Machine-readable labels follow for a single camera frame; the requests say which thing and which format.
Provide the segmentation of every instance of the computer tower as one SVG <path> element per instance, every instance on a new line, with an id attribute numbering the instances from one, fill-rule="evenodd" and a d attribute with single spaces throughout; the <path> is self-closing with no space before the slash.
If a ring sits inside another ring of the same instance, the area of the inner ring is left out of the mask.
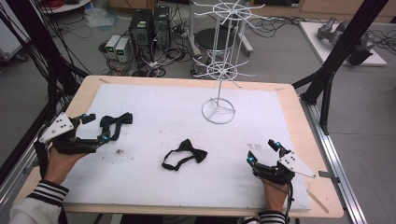
<path id="1" fill-rule="evenodd" d="M 134 47 L 134 56 L 137 62 L 152 62 L 154 23 L 151 9 L 137 9 L 129 26 L 129 33 Z"/>
<path id="2" fill-rule="evenodd" d="M 154 28 L 157 39 L 157 49 L 165 50 L 171 47 L 171 27 L 169 21 L 169 7 L 158 6 L 154 8 Z"/>

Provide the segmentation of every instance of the gray floor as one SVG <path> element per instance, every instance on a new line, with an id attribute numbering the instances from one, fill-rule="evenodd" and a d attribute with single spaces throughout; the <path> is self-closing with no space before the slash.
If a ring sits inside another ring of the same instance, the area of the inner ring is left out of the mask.
<path id="1" fill-rule="evenodd" d="M 60 15 L 59 22 L 78 21 L 82 17 L 83 12 L 75 10 Z M 200 19 L 197 23 L 205 20 L 210 19 Z M 90 30 L 85 24 L 85 21 L 73 24 L 74 35 L 66 34 L 64 39 L 82 63 L 99 75 L 106 70 L 106 60 L 98 46 L 110 35 L 124 33 L 129 21 L 116 20 L 114 27 L 106 29 Z M 396 29 L 387 25 L 375 28 Z M 320 67 L 303 32 L 296 27 L 285 26 L 273 38 L 258 37 L 247 30 L 246 37 L 254 52 L 240 72 L 256 76 L 239 80 L 293 83 Z M 59 39 L 54 41 L 64 53 Z M 332 88 L 329 131 L 368 223 L 394 223 L 396 56 L 384 49 L 375 50 L 388 63 L 386 67 L 342 66 L 337 72 Z M 174 63 L 166 67 L 165 77 L 191 78 L 190 68 L 191 62 Z M 46 103 L 47 94 L 44 78 L 31 61 L 13 60 L 0 67 L 0 72 L 0 163 L 3 163 Z M 69 214 L 70 223 L 92 223 L 95 217 L 96 214 Z M 106 215 L 100 223 L 109 223 L 109 220 L 110 216 Z M 301 222 L 350 223 L 347 215 L 338 219 L 303 218 Z"/>

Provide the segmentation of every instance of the black metal pole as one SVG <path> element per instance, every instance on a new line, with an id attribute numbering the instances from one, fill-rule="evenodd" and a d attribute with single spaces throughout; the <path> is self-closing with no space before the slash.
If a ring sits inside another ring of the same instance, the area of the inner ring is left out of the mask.
<path id="1" fill-rule="evenodd" d="M 320 127 L 323 132 L 329 134 L 327 124 L 329 117 L 330 98 L 332 91 L 332 80 L 335 73 L 343 64 L 344 60 L 351 54 L 355 45 L 373 23 L 379 12 L 387 4 L 388 0 L 365 0 L 356 12 L 352 21 L 342 34 L 339 41 L 335 44 L 329 57 L 319 68 L 319 70 L 311 76 L 303 78 L 295 83 L 295 89 L 312 82 L 308 90 L 301 95 L 303 101 L 307 101 L 311 105 L 315 105 L 320 94 L 323 94 L 322 108 L 320 112 Z"/>

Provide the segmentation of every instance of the wire stand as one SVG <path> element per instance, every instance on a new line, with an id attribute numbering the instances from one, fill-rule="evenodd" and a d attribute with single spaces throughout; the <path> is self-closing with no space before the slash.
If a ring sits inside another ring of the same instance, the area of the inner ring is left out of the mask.
<path id="1" fill-rule="evenodd" d="M 197 59 L 194 58 L 194 61 L 197 65 L 205 67 L 206 71 L 204 74 L 201 75 L 194 75 L 195 77 L 212 77 L 213 79 L 217 80 L 219 83 L 219 91 L 218 91 L 218 96 L 216 98 L 211 98 L 208 101 L 206 101 L 202 105 L 202 114 L 204 117 L 216 124 L 225 124 L 229 123 L 233 120 L 235 116 L 235 108 L 233 107 L 233 104 L 223 98 L 220 98 L 220 93 L 221 93 L 221 84 L 222 81 L 232 81 L 235 86 L 240 88 L 233 80 L 237 76 L 246 76 L 246 77 L 253 77 L 254 75 L 247 75 L 247 74 L 241 74 L 238 72 L 237 67 L 246 64 L 248 61 L 244 63 L 238 63 L 239 61 L 239 54 L 241 51 L 241 45 L 242 41 L 239 41 L 237 51 L 234 56 L 234 46 L 236 41 L 236 36 L 238 34 L 242 34 L 245 32 L 246 24 L 248 23 L 251 27 L 254 27 L 248 19 L 252 16 L 255 16 L 251 13 L 250 9 L 251 8 L 258 8 L 258 7 L 245 7 L 238 5 L 239 0 L 236 3 L 224 3 L 221 0 L 219 0 L 220 3 L 212 6 L 212 5 L 201 5 L 194 3 L 196 6 L 199 7 L 212 7 L 213 10 L 210 12 L 206 13 L 195 13 L 197 16 L 203 16 L 211 13 L 215 13 L 217 15 L 216 19 L 216 32 L 215 32 L 215 39 L 214 39 L 214 44 L 213 44 L 213 49 L 207 53 L 208 57 L 208 64 L 204 64 L 199 62 Z M 216 57 L 217 54 L 220 52 L 218 50 L 218 43 L 219 43 L 219 28 L 220 25 L 224 25 L 226 22 L 228 22 L 228 32 L 227 32 L 227 38 L 225 41 L 225 55 L 222 59 L 222 61 L 217 61 Z M 233 32 L 233 27 L 238 27 L 238 34 L 232 35 Z M 230 41 L 232 42 L 231 49 L 228 50 L 228 46 Z"/>

